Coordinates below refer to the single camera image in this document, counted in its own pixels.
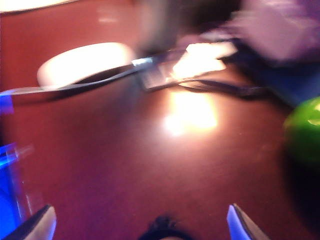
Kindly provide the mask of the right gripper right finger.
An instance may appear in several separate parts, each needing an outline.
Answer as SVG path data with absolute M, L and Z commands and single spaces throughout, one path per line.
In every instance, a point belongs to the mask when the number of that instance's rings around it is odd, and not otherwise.
M 235 203 L 229 206 L 226 219 L 232 240 L 270 240 L 261 228 Z

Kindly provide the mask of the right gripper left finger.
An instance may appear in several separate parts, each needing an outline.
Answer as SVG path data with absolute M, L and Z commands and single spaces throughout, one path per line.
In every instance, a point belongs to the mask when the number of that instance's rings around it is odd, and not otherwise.
M 47 204 L 5 236 L 3 240 L 52 240 L 56 225 L 55 208 Z

